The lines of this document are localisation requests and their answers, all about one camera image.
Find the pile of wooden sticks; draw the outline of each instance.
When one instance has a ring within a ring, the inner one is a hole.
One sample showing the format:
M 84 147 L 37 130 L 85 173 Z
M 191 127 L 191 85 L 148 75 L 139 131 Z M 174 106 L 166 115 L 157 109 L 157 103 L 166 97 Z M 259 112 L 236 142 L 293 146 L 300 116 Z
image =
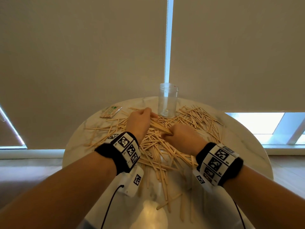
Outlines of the pile of wooden sticks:
M 138 110 L 136 108 L 129 108 L 129 109 L 133 111 Z M 112 124 L 108 127 L 85 128 L 85 129 L 94 130 L 89 144 L 86 144 L 85 146 L 88 146 L 88 148 L 97 147 L 101 145 L 109 136 L 111 136 L 115 132 L 124 131 L 126 129 L 126 123 L 128 120 L 129 113 L 124 112 L 123 110 L 121 110 L 120 112 L 124 113 L 127 117 L 106 120 L 106 121 L 112 121 Z M 182 196 L 180 218 L 182 221 L 184 221 L 185 219 L 184 207 L 186 201 L 185 192 L 178 193 L 174 196 L 170 195 L 168 172 L 172 170 L 175 172 L 179 172 L 183 180 L 185 181 L 185 186 L 186 186 L 185 169 L 194 169 L 197 167 L 198 164 L 196 163 L 196 159 L 193 156 L 179 152 L 169 143 L 164 141 L 161 138 L 161 134 L 162 132 L 170 134 L 168 128 L 176 123 L 179 123 L 179 124 L 185 124 L 191 126 L 205 140 L 209 142 L 220 143 L 222 142 L 223 124 L 217 121 L 216 119 L 214 119 L 211 115 L 209 115 L 206 111 L 204 111 L 204 109 L 197 106 L 192 106 L 192 108 L 188 108 L 184 106 L 177 111 L 177 115 L 178 116 L 176 116 L 175 118 L 159 117 L 158 119 L 151 120 L 151 127 L 149 128 L 147 135 L 140 144 L 140 151 L 142 155 L 139 159 L 139 163 L 142 164 L 146 181 L 143 180 L 140 183 L 138 189 L 138 196 L 141 195 L 143 185 L 145 182 L 147 188 L 149 188 L 150 172 L 151 171 L 155 172 L 156 178 L 159 180 L 159 182 L 162 183 L 164 199 L 165 199 L 165 202 L 163 204 L 160 204 L 157 207 L 157 210 L 167 205 L 168 211 L 171 212 L 170 202 L 178 198 L 179 196 Z M 97 142 L 93 143 L 96 137 L 97 130 L 104 130 L 105 132 L 107 131 L 107 135 L 103 136 Z M 192 193 L 191 193 L 191 215 L 190 215 L 191 222 L 193 222 L 193 211 L 194 211 L 193 203 L 194 201 L 192 199 Z

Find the black cable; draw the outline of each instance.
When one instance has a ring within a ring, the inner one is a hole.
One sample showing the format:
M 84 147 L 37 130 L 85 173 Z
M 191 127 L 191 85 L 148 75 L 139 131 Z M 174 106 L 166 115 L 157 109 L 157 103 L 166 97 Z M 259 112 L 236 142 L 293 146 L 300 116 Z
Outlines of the black cable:
M 105 223 L 105 220 L 106 220 L 106 217 L 107 217 L 109 208 L 110 208 L 110 204 L 111 204 L 111 202 L 112 202 L 112 200 L 113 200 L 113 197 L 114 197 L 115 193 L 117 192 L 117 190 L 120 189 L 121 187 L 123 188 L 124 185 L 120 185 L 120 186 L 115 190 L 115 192 L 113 193 L 113 196 L 112 196 L 112 198 L 111 198 L 111 200 L 110 200 L 110 203 L 109 203 L 109 206 L 108 206 L 108 208 L 107 208 L 107 211 L 106 211 L 106 214 L 105 214 L 104 221 L 103 221 L 103 224 L 102 224 L 102 226 L 101 226 L 101 229 L 102 229 L 103 226 L 104 226 L 104 223 Z
M 240 211 L 239 211 L 239 209 L 238 209 L 238 206 L 237 206 L 237 204 L 236 204 L 236 202 L 235 202 L 234 200 L 233 200 L 233 202 L 235 203 L 235 206 L 236 206 L 236 209 L 237 209 L 237 211 L 238 211 L 238 213 L 239 213 L 240 219 L 242 220 L 242 225 L 244 226 L 244 229 L 246 229 L 244 220 L 242 219 L 242 215 L 241 215 L 241 213 L 240 213 Z

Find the round table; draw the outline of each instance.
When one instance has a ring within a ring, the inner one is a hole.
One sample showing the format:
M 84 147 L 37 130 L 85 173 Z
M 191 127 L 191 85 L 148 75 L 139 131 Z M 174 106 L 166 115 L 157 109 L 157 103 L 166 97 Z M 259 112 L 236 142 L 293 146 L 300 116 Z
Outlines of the round table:
M 253 134 L 247 130 L 238 121 L 225 114 L 217 111 L 214 108 L 198 103 L 192 100 L 178 98 L 177 109 L 182 106 L 197 105 L 202 107 L 211 116 L 225 125 L 222 136 L 223 144 L 240 154 L 244 159 L 246 165 L 252 169 L 264 174 L 273 179 L 273 173 L 269 158 Z M 131 112 L 129 107 L 143 109 L 150 107 L 154 112 L 157 112 L 158 97 L 137 98 L 132 100 L 125 100 L 117 103 L 122 106 L 125 112 Z M 92 138 L 93 130 L 86 130 L 84 128 L 105 127 L 112 121 L 106 122 L 106 119 L 100 118 L 101 111 L 90 116 L 84 121 L 78 129 L 71 136 L 65 153 L 63 156 L 63 167 L 72 162 L 82 158 L 86 154 L 92 152 L 94 148 L 88 149 L 88 142 Z M 118 112 L 113 118 L 125 118 L 122 112 Z M 101 138 L 104 131 L 96 132 L 96 140 Z M 168 173 L 170 182 L 170 193 L 174 196 L 185 188 L 182 188 L 181 176 L 178 172 L 172 171 Z M 109 187 L 105 190 L 93 208 L 86 215 L 85 219 L 95 228 L 100 228 L 109 201 L 114 193 L 121 176 L 118 175 Z M 200 186 L 193 192 L 194 215 L 193 222 L 190 222 L 190 191 L 184 191 L 187 198 L 185 205 L 185 220 L 180 219 L 180 198 L 171 202 L 171 213 L 168 212 L 167 207 L 156 210 L 158 204 L 164 203 L 164 196 L 162 192 L 162 185 L 156 179 L 154 172 L 150 172 L 150 185 L 146 185 L 142 189 L 141 197 L 135 195 L 133 198 L 117 193 L 114 197 L 104 228 L 239 228 L 241 221 L 236 210 L 236 207 L 222 187 L 215 187 L 213 192 L 206 192 Z M 243 219 L 247 228 L 252 228 L 251 223 L 242 213 Z

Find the tiled floor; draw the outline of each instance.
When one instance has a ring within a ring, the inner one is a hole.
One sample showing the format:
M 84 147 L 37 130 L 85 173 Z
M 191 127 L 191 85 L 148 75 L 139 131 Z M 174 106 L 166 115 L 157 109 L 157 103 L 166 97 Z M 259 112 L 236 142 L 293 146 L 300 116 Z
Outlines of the tiled floor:
M 305 156 L 270 156 L 274 180 L 305 198 Z M 62 159 L 0 160 L 0 208 L 61 169 Z

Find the transparent container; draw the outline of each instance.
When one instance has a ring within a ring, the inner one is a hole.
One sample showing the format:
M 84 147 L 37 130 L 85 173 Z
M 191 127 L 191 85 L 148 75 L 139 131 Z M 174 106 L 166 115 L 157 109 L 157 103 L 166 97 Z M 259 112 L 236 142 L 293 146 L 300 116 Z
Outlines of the transparent container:
M 176 116 L 179 88 L 171 83 L 160 84 L 158 99 L 158 115 L 172 118 Z

